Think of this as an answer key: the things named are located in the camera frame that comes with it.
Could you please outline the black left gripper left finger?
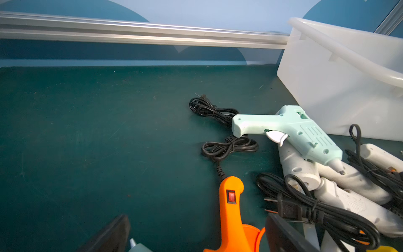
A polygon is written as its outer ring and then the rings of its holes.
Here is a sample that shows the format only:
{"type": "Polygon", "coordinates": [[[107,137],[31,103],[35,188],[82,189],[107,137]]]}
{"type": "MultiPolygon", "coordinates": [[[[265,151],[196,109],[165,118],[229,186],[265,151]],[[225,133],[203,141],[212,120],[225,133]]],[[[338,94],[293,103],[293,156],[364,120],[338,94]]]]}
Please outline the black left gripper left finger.
{"type": "Polygon", "coordinates": [[[77,252],[124,252],[130,233],[130,221],[126,214],[116,216],[100,229],[77,252]]]}

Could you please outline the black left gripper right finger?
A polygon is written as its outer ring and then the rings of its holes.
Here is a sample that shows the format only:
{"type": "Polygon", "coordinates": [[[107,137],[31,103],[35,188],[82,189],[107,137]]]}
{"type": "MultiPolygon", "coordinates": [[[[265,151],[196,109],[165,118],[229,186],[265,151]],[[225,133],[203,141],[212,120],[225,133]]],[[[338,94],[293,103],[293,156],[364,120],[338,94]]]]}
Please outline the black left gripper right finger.
{"type": "Polygon", "coordinates": [[[265,222],[265,229],[271,252],[320,251],[277,214],[268,214],[265,222]]]}

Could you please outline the pale blue glue gun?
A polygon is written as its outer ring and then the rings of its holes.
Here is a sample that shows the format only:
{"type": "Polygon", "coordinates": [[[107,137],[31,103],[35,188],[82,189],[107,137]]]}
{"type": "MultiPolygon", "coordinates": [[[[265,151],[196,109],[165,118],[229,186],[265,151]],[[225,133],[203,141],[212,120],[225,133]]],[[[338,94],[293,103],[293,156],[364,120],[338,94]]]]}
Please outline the pale blue glue gun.
{"type": "Polygon", "coordinates": [[[137,243],[133,238],[129,240],[130,242],[130,250],[129,252],[152,252],[149,248],[147,248],[142,243],[137,243]]]}

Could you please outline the orange glue gun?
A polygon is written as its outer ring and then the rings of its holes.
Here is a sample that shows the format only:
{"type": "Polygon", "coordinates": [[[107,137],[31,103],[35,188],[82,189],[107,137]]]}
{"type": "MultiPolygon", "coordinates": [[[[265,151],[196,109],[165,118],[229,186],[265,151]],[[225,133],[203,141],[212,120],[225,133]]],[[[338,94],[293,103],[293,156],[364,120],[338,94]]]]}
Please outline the orange glue gun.
{"type": "Polygon", "coordinates": [[[221,245],[218,252],[258,252],[266,229],[244,224],[240,213],[241,179],[230,176],[219,188],[221,245]]]}

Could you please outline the white glue gun under mint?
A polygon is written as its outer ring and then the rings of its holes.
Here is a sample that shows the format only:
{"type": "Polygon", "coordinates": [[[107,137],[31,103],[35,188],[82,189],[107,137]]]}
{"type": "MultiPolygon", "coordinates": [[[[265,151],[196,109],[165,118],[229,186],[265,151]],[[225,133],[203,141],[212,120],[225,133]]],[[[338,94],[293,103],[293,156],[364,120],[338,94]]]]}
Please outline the white glue gun under mint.
{"type": "Polygon", "coordinates": [[[346,174],[341,175],[330,167],[304,160],[301,153],[288,141],[285,141],[278,150],[283,174],[297,176],[310,191],[316,190],[320,185],[321,178],[324,177],[335,182],[339,188],[351,190],[379,205],[384,205],[392,199],[388,192],[347,163],[343,163],[346,174]]]}

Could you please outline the white glue gun lower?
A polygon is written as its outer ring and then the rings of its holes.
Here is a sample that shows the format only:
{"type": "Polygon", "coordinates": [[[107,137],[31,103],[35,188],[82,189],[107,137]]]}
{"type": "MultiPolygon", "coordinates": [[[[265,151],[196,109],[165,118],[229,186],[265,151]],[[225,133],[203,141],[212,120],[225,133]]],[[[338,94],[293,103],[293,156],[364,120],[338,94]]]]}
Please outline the white glue gun lower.
{"type": "Polygon", "coordinates": [[[390,238],[403,236],[403,220],[382,205],[391,201],[391,196],[380,190],[369,190],[369,197],[350,189],[341,189],[326,178],[303,180],[309,190],[321,202],[358,214],[372,222],[379,232],[390,238]]]}

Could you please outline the white glue gun right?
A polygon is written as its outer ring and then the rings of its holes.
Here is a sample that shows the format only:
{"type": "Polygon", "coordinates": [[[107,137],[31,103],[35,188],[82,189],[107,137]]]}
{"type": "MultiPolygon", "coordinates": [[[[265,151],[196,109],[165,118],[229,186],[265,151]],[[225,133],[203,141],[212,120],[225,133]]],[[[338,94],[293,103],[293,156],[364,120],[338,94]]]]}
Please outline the white glue gun right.
{"type": "Polygon", "coordinates": [[[403,161],[374,144],[360,146],[361,157],[386,172],[402,172],[403,161]]]}

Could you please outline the white plastic storage box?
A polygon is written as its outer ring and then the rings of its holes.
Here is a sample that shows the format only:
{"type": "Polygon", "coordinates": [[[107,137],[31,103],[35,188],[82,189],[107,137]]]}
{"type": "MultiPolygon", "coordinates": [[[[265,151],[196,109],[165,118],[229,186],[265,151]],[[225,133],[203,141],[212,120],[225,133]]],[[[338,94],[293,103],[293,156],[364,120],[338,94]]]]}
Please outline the white plastic storage box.
{"type": "Polygon", "coordinates": [[[403,139],[403,41],[292,18],[277,75],[326,133],[403,139]]]}

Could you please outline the aluminium back frame rail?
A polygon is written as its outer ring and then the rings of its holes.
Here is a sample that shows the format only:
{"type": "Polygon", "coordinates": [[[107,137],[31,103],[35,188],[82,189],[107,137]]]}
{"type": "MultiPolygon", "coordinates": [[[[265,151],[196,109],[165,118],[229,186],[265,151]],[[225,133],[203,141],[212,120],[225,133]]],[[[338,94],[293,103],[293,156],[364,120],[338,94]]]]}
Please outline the aluminium back frame rail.
{"type": "Polygon", "coordinates": [[[289,36],[255,31],[1,12],[1,38],[89,43],[285,49],[289,36]]]}

